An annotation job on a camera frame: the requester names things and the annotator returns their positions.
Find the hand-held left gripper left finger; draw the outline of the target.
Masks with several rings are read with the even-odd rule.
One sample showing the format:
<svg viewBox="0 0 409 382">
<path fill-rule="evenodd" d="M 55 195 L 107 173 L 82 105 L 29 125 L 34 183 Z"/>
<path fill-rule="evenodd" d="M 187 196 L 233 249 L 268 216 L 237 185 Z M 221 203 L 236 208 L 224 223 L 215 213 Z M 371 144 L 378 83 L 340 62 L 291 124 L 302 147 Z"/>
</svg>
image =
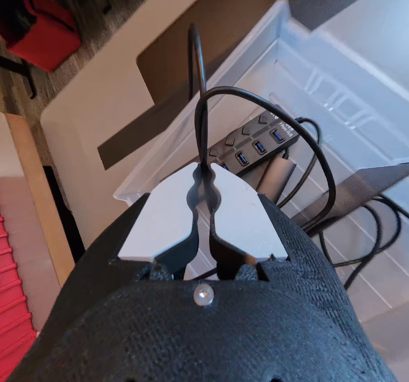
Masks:
<svg viewBox="0 0 409 382">
<path fill-rule="evenodd" d="M 159 263 L 179 272 L 197 255 L 197 189 L 200 164 L 192 162 L 162 180 L 149 194 L 118 258 Z"/>
</svg>

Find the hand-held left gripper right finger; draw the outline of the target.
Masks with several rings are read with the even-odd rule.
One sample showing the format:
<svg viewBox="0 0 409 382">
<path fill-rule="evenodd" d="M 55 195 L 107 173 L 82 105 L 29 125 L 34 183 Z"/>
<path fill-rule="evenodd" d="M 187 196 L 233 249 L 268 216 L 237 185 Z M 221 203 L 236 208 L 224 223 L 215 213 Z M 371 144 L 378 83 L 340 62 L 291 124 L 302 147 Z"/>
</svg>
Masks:
<svg viewBox="0 0 409 382">
<path fill-rule="evenodd" d="M 208 166 L 208 210 L 218 279 L 234 279 L 243 265 L 288 259 L 258 193 L 217 163 Z"/>
</svg>

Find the black usb hub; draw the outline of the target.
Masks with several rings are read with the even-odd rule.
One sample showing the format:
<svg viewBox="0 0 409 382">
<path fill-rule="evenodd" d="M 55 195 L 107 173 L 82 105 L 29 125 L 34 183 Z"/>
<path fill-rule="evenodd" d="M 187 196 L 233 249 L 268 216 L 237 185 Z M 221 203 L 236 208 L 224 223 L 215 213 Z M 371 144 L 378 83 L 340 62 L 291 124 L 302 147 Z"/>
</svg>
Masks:
<svg viewBox="0 0 409 382">
<path fill-rule="evenodd" d="M 207 163 L 216 163 L 243 177 L 296 143 L 299 134 L 264 111 L 208 149 Z"/>
</svg>

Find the clear plastic bin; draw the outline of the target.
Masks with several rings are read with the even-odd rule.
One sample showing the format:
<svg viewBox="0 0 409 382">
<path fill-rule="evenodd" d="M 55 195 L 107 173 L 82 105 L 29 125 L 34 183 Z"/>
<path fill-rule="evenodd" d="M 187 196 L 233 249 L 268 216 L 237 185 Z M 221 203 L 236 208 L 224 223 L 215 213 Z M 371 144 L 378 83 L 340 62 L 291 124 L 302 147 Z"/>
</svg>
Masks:
<svg viewBox="0 0 409 382">
<path fill-rule="evenodd" d="M 208 88 L 216 85 L 246 89 L 294 117 L 315 120 L 323 132 L 323 152 L 337 185 L 359 170 L 408 163 L 407 94 L 401 96 L 379 70 L 324 30 L 304 29 L 290 18 L 287 0 L 278 0 L 216 70 Z M 197 101 L 195 97 L 187 104 L 142 155 L 114 192 L 115 199 L 131 205 L 197 155 L 193 131 Z M 216 142 L 261 111 L 239 98 L 212 98 L 209 140 Z M 327 190 L 316 164 L 282 210 L 298 217 Z M 362 323 L 391 318 L 408 321 L 408 217 L 402 220 L 397 241 L 377 255 L 348 290 Z M 335 262 L 369 252 L 375 233 L 374 218 L 361 207 L 324 230 Z"/>
</svg>

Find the grey metal block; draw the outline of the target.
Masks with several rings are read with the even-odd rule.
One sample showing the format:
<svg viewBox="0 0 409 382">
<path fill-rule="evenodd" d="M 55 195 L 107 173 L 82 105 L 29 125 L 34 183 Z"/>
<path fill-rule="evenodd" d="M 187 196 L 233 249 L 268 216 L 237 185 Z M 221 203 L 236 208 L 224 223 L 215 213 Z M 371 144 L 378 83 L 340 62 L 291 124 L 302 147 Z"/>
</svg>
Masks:
<svg viewBox="0 0 409 382">
<path fill-rule="evenodd" d="M 258 183 L 256 191 L 265 195 L 270 201 L 277 202 L 284 191 L 296 164 L 282 157 L 271 160 Z"/>
</svg>

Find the light wooden board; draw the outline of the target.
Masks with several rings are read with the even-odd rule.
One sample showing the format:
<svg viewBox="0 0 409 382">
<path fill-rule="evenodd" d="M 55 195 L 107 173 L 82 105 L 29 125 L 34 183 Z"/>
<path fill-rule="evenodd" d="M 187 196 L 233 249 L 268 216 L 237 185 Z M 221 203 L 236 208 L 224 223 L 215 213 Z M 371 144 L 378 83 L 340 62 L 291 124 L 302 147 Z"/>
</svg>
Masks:
<svg viewBox="0 0 409 382">
<path fill-rule="evenodd" d="M 54 197 L 27 121 L 14 114 L 5 114 L 5 117 L 32 194 L 54 271 L 60 287 L 63 287 L 75 263 Z"/>
</svg>

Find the red plastic bin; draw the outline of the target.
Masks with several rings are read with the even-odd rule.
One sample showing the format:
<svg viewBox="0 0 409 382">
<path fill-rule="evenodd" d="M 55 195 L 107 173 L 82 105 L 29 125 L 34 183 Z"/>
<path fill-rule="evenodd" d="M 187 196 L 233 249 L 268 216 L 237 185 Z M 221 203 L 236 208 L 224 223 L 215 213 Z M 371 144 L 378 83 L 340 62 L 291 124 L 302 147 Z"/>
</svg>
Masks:
<svg viewBox="0 0 409 382">
<path fill-rule="evenodd" d="M 0 217 L 0 380 L 6 381 L 37 337 L 9 235 Z"/>
</svg>

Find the black metal stand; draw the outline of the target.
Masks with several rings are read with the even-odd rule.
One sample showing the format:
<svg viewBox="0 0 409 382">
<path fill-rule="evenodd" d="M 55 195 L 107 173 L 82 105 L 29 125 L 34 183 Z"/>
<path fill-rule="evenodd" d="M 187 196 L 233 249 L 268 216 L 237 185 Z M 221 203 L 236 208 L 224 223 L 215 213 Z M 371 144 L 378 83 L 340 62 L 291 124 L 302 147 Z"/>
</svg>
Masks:
<svg viewBox="0 0 409 382">
<path fill-rule="evenodd" d="M 26 88 L 28 98 L 33 100 L 37 97 L 37 90 L 36 90 L 36 87 L 35 87 L 35 84 L 32 78 L 30 67 L 28 65 L 28 62 L 26 62 L 22 58 L 20 59 L 20 61 L 21 62 L 15 62 L 1 55 L 0 56 L 0 67 L 11 73 L 15 73 L 15 74 L 22 76 L 27 81 L 25 84 L 25 88 Z"/>
</svg>

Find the red fabric bag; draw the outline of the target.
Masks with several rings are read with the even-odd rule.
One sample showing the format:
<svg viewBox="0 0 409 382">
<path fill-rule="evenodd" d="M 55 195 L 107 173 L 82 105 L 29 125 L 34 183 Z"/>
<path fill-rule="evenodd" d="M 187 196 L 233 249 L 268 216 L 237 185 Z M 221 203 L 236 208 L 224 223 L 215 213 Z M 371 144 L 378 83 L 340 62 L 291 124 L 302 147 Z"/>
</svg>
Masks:
<svg viewBox="0 0 409 382">
<path fill-rule="evenodd" d="M 13 55 L 51 73 L 81 46 L 72 14 L 54 0 L 23 0 L 36 22 L 23 38 L 11 41 L 1 28 L 1 38 Z"/>
</svg>

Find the black cloth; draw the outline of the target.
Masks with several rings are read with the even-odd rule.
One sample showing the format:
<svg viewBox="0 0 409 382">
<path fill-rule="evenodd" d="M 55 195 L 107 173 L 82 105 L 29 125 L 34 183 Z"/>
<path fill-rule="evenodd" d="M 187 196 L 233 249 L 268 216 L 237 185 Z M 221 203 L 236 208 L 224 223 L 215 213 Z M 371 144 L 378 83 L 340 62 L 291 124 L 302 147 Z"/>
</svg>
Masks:
<svg viewBox="0 0 409 382">
<path fill-rule="evenodd" d="M 36 22 L 24 0 L 0 0 L 0 32 L 7 45 L 22 40 Z"/>
</svg>

